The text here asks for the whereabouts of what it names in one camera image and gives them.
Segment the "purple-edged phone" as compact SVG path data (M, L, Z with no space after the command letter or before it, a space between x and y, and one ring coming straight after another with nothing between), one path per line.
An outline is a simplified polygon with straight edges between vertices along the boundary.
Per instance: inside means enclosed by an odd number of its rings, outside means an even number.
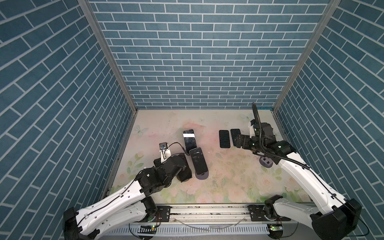
M195 172L203 173L208 170L208 166L201 148L195 148L190 151L190 156L195 168Z

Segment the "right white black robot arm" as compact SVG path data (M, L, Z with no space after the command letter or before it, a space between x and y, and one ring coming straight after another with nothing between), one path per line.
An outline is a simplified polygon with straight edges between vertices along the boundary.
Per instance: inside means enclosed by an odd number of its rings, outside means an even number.
M346 199L327 184L290 143L277 141L270 124L252 120L249 135L232 134L232 138L235 147L258 155L265 168L276 165L287 172L315 204L311 208L274 195L265 200L266 218L289 218L313 229L322 240L341 240L357 228L360 203Z

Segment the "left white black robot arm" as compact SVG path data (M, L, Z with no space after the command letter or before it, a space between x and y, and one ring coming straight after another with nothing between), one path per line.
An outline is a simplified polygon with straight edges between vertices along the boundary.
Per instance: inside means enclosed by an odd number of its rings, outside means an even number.
M126 186L86 208L69 208L63 214L66 240L98 240L124 225L152 220L158 208L151 195L172 184L189 166L184 154L141 170Z

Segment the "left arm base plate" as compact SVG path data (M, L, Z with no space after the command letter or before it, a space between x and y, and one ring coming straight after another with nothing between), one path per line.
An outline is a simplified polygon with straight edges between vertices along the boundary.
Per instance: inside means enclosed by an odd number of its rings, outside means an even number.
M153 216L145 217L143 223L163 223L169 222L171 216L171 206L157 206L157 212Z

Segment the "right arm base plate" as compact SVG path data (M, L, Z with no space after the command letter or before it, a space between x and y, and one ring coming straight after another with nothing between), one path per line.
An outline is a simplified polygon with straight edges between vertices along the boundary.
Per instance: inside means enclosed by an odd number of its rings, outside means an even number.
M262 222L262 221L269 221L269 222L289 222L291 221L290 218L277 216L275 214L271 214L268 210L268 208L265 207L265 205L248 205L247 209L250 213L251 221L252 222Z

